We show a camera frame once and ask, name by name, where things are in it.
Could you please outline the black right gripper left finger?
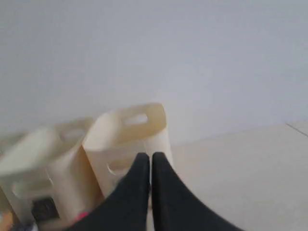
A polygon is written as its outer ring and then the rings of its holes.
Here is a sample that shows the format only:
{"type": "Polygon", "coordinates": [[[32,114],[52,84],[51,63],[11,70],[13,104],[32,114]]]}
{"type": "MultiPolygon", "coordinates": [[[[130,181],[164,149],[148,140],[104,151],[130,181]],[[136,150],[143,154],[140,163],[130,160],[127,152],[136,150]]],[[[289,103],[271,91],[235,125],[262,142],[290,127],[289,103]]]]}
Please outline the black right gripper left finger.
{"type": "Polygon", "coordinates": [[[138,153],[114,191],[67,231],[145,231],[150,191],[150,161],[138,153]]]}

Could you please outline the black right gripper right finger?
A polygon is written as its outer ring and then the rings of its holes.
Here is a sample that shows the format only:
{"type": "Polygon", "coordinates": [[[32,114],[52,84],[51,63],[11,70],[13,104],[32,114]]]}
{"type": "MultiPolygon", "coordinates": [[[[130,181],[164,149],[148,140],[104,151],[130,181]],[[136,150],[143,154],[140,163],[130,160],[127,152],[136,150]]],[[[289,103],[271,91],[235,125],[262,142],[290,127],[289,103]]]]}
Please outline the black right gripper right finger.
{"type": "Polygon", "coordinates": [[[152,208],[156,231],[236,231],[182,182],[163,152],[152,156],[152,208]]]}

